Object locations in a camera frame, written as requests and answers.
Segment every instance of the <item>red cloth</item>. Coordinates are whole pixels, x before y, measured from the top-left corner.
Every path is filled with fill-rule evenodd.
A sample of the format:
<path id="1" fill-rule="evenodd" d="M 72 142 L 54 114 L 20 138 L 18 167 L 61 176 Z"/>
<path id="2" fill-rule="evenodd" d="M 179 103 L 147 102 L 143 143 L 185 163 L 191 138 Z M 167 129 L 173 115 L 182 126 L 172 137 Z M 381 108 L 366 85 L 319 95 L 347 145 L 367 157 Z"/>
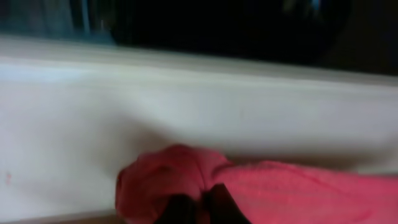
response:
<path id="1" fill-rule="evenodd" d="M 205 149 L 172 146 L 122 170 L 116 209 L 128 222 L 153 224 L 169 195 L 224 183 L 253 224 L 397 224 L 398 179 L 264 161 L 235 166 Z M 203 212 L 200 223 L 208 223 Z"/>

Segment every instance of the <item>white wall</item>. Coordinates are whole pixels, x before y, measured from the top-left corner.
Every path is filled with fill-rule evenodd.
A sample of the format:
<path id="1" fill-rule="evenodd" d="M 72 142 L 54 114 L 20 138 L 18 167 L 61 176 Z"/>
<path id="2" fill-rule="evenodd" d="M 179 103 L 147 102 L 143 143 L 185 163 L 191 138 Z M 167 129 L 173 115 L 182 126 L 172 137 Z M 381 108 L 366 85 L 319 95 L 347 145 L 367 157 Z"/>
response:
<path id="1" fill-rule="evenodd" d="M 3 37 L 0 80 L 0 222 L 112 209 L 118 171 L 168 142 L 398 171 L 393 78 Z"/>

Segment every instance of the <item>white surface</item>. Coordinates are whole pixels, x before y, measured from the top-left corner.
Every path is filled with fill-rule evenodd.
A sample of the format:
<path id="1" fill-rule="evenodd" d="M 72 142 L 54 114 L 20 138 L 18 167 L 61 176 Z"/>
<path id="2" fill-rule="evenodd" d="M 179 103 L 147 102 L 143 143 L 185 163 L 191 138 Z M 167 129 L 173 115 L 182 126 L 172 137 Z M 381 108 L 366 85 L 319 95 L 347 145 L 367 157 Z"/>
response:
<path id="1" fill-rule="evenodd" d="M 395 79 L 7 38 L 0 49 L 0 222 L 112 209 L 118 171 L 168 142 L 388 154 L 354 170 L 398 171 Z"/>

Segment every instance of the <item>pink fabric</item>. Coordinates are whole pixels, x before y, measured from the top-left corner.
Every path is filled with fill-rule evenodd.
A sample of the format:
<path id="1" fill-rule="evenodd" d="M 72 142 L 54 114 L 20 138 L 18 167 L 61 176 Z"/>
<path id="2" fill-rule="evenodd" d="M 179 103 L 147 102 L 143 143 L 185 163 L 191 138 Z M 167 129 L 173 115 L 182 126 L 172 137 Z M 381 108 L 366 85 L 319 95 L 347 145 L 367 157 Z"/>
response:
<path id="1" fill-rule="evenodd" d="M 271 161 L 235 166 L 215 151 L 181 145 L 143 154 L 122 170 L 116 209 L 131 223 L 153 224 L 169 195 L 187 194 L 200 203 L 201 193 L 218 183 L 252 223 L 398 223 L 396 178 Z"/>

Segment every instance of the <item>red garment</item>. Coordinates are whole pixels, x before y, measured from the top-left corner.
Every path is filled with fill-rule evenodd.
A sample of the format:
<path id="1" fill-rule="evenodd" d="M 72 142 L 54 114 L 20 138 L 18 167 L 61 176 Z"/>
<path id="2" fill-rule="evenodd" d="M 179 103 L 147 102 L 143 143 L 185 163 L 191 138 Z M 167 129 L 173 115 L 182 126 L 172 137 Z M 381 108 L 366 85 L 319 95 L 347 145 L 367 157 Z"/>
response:
<path id="1" fill-rule="evenodd" d="M 253 224 L 397 224 L 398 179 L 264 161 L 236 166 L 218 152 L 172 146 L 139 156 L 119 174 L 116 209 L 153 224 L 172 194 L 200 201 L 224 183 Z M 199 223 L 208 223 L 205 212 Z"/>

